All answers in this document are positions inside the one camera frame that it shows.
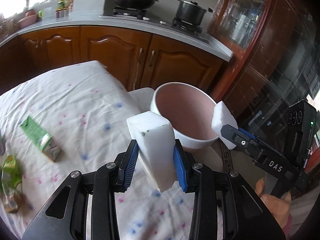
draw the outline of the cabinet handle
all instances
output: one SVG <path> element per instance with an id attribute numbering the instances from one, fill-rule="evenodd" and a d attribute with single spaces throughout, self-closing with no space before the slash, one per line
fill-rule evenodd
<path id="1" fill-rule="evenodd" d="M 136 90 L 136 83 L 138 80 L 138 74 L 139 74 L 139 68 L 140 68 L 140 58 L 141 58 L 142 51 L 143 51 L 143 49 L 140 48 L 139 55 L 138 55 L 138 62 L 137 62 L 136 78 L 134 79 L 132 90 Z"/>
<path id="2" fill-rule="evenodd" d="M 151 52 L 151 58 L 150 58 L 150 66 L 149 67 L 152 67 L 152 60 L 153 60 L 153 56 L 155 55 L 155 51 L 153 50 Z"/>

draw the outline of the white bedsheet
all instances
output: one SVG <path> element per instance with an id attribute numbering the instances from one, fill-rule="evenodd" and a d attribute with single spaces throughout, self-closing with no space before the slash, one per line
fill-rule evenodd
<path id="1" fill-rule="evenodd" d="M 27 197 L 17 214 L 6 214 L 0 206 L 1 218 L 17 238 L 22 238 L 71 171 L 95 171 L 127 149 L 131 138 L 126 119 L 139 113 L 120 82 L 97 61 L 49 71 L 0 96 L 0 130 L 22 166 Z M 55 163 L 36 149 L 19 127 L 28 115 L 63 148 Z M 184 194 L 177 182 L 159 193 L 137 162 L 131 187 L 116 194 L 121 240 L 188 239 L 193 199 L 194 195 Z M 87 239 L 90 218 L 89 202 Z M 218 239 L 222 239 L 221 225 L 218 228 Z"/>

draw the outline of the gray countertop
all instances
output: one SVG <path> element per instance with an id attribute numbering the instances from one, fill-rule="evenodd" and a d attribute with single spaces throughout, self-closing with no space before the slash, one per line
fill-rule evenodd
<path id="1" fill-rule="evenodd" d="M 43 19 L 40 22 L 32 24 L 6 37 L 2 41 L 0 41 L 0 47 L 20 34 L 25 34 L 33 31 L 38 31 L 38 30 L 53 28 L 53 27 L 75 26 L 75 25 L 102 25 L 102 26 L 104 25 L 104 26 L 114 26 L 114 27 L 122 27 L 122 28 L 129 28 L 129 29 L 134 29 L 139 31 L 145 31 L 145 32 L 165 36 L 168 38 L 172 38 L 178 41 L 182 41 L 184 43 L 190 44 L 199 49 L 205 50 L 228 62 L 233 56 L 233 52 L 230 49 L 228 49 L 221 42 L 219 42 L 218 40 L 216 40 L 215 38 L 209 35 L 205 37 L 207 39 L 207 42 L 204 42 L 194 37 L 191 37 L 187 34 L 178 32 L 172 28 L 161 27 L 159 25 L 155 25 L 148 22 L 146 23 L 135 22 L 135 21 L 130 21 L 130 20 L 121 19 L 117 17 L 102 19 L 102 18 L 99 18 L 98 15 L 69 16 L 69 17 L 58 18 L 58 19 L 55 19 L 55 18 Z"/>

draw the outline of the blue gripper pad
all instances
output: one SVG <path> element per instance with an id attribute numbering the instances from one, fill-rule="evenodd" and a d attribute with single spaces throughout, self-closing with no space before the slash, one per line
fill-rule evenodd
<path id="1" fill-rule="evenodd" d="M 256 137 L 255 137 L 252 133 L 249 133 L 249 132 L 247 132 L 246 130 L 240 128 L 240 127 L 239 127 L 238 130 L 239 130 L 240 132 L 244 133 L 246 136 L 249 136 L 251 139 L 254 139 L 254 140 L 256 139 Z"/>
<path id="2" fill-rule="evenodd" d="M 137 159 L 139 155 L 139 147 L 137 142 L 134 144 L 133 149 L 130 154 L 130 158 L 127 167 L 124 171 L 124 186 L 127 189 L 131 185 L 134 169 L 136 167 Z"/>
<path id="3" fill-rule="evenodd" d="M 186 178 L 186 170 L 183 165 L 182 158 L 180 156 L 177 145 L 175 145 L 175 147 L 174 147 L 173 163 L 174 163 L 174 167 L 176 169 L 176 174 L 177 174 L 179 185 L 182 188 L 182 191 L 186 192 L 187 188 L 188 188 L 187 178 Z"/>

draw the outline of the white bowl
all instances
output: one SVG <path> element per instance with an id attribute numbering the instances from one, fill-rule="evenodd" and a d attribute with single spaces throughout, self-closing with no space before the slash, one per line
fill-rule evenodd
<path id="1" fill-rule="evenodd" d="M 183 148 L 195 152 L 218 139 L 211 129 L 215 105 L 216 102 L 200 89 L 171 82 L 156 89 L 150 111 L 167 118 Z"/>

